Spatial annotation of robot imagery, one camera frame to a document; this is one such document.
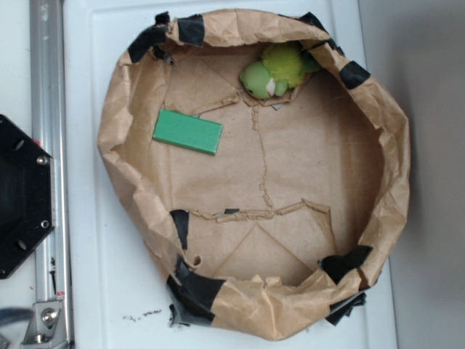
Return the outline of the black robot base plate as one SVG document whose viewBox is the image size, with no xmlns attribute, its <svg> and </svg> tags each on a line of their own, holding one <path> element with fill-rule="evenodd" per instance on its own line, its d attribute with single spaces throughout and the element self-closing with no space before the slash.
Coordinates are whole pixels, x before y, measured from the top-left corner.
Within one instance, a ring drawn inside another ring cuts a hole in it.
<svg viewBox="0 0 465 349">
<path fill-rule="evenodd" d="M 1 279 L 9 278 L 54 228 L 52 157 L 1 116 Z"/>
</svg>

